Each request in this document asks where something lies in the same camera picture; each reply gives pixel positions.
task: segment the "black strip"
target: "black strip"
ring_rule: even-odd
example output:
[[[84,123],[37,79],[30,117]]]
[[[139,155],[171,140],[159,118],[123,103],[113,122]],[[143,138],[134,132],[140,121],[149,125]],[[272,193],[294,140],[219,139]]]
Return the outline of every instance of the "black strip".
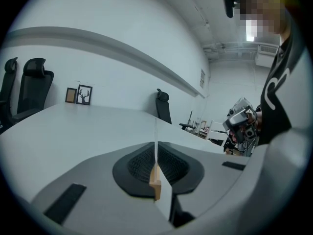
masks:
[[[228,161],[222,163],[222,165],[227,166],[229,168],[236,169],[236,170],[244,170],[244,168],[245,168],[244,164],[236,164],[236,163],[228,162]]]
[[[45,215],[58,224],[62,224],[73,209],[87,187],[72,184],[62,195],[45,211]]]

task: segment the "chair headrest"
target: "chair headrest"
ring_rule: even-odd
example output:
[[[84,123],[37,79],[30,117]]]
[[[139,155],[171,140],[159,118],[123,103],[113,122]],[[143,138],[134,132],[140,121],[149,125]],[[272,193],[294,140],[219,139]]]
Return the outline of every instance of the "chair headrest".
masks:
[[[170,96],[167,93],[161,91],[160,89],[157,89],[157,91],[158,91],[157,97],[161,101],[167,102],[170,99]]]
[[[23,70],[24,75],[32,77],[45,77],[44,63],[45,63],[44,58],[29,59],[24,66]]]
[[[16,71],[18,67],[18,63],[16,62],[16,60],[17,60],[17,57],[6,61],[5,66],[4,66],[5,72],[14,73]]]

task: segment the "picture frame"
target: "picture frame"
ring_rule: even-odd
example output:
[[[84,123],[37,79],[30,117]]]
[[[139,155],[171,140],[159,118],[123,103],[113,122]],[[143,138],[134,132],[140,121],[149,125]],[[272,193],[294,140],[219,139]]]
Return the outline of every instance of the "picture frame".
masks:
[[[87,85],[79,85],[76,97],[77,104],[90,105],[92,87]]]
[[[67,88],[67,95],[65,96],[66,103],[75,103],[76,100],[77,89]]]

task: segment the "black office chair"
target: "black office chair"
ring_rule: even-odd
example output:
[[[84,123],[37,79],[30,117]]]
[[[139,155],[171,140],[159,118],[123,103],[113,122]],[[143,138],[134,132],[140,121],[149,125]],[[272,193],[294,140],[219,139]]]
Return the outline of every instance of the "black office chair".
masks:
[[[33,58],[26,62],[21,81],[18,113],[12,117],[15,123],[42,111],[54,74],[45,71],[44,58]]]
[[[165,92],[162,92],[160,89],[157,89],[157,98],[156,98],[156,111],[157,117],[165,122],[172,124],[171,115],[170,115],[170,105],[168,100],[170,99],[169,95]],[[182,129],[185,130],[186,128],[194,128],[190,124],[180,123]]]
[[[16,60],[17,57],[10,59],[5,63],[4,66],[5,74],[0,92],[0,121],[2,124],[0,133],[3,133],[13,125],[10,100],[14,80],[16,77],[16,70],[18,67]]]

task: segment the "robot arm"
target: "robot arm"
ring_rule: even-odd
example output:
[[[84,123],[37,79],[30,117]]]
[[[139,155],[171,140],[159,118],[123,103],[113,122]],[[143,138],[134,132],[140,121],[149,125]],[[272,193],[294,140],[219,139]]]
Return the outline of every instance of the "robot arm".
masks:
[[[253,122],[249,122],[247,112],[251,111],[253,114]],[[238,143],[251,141],[257,137],[257,130],[254,123],[257,119],[257,114],[252,105],[244,97],[240,98],[238,102],[229,110],[229,117],[223,123],[226,131],[230,130],[237,139]]]

